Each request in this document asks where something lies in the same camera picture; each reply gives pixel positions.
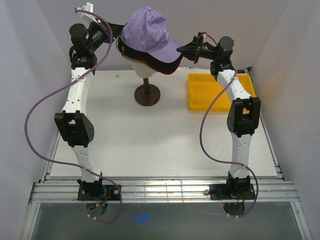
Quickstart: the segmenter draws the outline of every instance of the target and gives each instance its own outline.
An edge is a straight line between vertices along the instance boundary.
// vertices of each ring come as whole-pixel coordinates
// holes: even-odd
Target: yellow tray
[[[255,97],[255,89],[251,77],[247,74],[237,74],[243,88]],[[214,98],[223,90],[214,77],[208,73],[190,73],[188,75],[188,97],[191,111],[205,112]],[[215,102],[210,112],[229,112],[231,101],[224,92]]]

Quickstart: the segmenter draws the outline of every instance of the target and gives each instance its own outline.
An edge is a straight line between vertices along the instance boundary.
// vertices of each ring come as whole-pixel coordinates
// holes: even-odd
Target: wall
[[[290,0],[253,67],[275,153],[320,239],[320,2]]]
[[[70,64],[35,0],[0,1],[0,9],[0,239],[17,240],[44,167],[25,140],[25,117],[70,81]],[[52,97],[30,119],[31,140],[46,156],[57,129],[53,116],[65,99],[66,92]]]
[[[85,23],[73,10],[86,4],[86,0],[37,0],[37,2],[64,54],[68,56],[71,47],[69,28],[78,22]],[[217,41],[223,36],[230,36],[235,41],[233,65],[236,68],[246,68],[255,63],[288,0],[90,0],[90,2],[94,5],[95,13],[115,24],[125,24],[135,10],[149,5],[167,18],[170,35],[183,45],[191,42],[198,32],[208,32]],[[98,59],[105,54],[106,49],[107,46],[98,49]],[[181,65],[195,67],[187,59],[184,59]],[[208,69],[210,61],[201,59],[197,66]],[[114,46],[100,69],[129,68],[131,66]]]

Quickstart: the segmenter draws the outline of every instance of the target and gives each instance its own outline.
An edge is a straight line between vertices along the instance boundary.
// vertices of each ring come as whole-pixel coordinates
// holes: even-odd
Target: purple cap brim
[[[167,45],[159,50],[149,51],[148,53],[160,62],[170,64],[180,57],[181,53],[177,51],[177,48],[180,48],[181,46],[180,43],[172,37],[169,37]]]

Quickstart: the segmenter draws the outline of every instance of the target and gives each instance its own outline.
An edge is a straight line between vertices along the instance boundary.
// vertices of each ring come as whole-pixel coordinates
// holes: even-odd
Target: white table
[[[161,91],[154,106],[140,106],[134,92],[143,83],[133,70],[97,71],[87,100],[87,117],[95,128],[89,153],[108,177],[203,178],[226,177],[229,164],[207,158],[199,143],[203,112],[188,107],[189,73],[209,70],[178,69],[171,75],[154,74],[150,83]],[[204,125],[204,146],[213,157],[231,161],[232,138],[227,113],[210,114]],[[77,163],[60,139],[55,159]],[[257,177],[277,175],[262,124],[253,135],[249,167]],[[53,178],[81,177],[80,169],[53,164]]]

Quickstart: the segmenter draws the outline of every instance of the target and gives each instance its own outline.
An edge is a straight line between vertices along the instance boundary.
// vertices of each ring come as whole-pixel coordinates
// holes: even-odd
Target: purple baseball cap
[[[167,20],[150,6],[139,8],[122,30],[121,40],[128,47],[148,53],[163,63],[173,63],[182,45],[169,36]]]

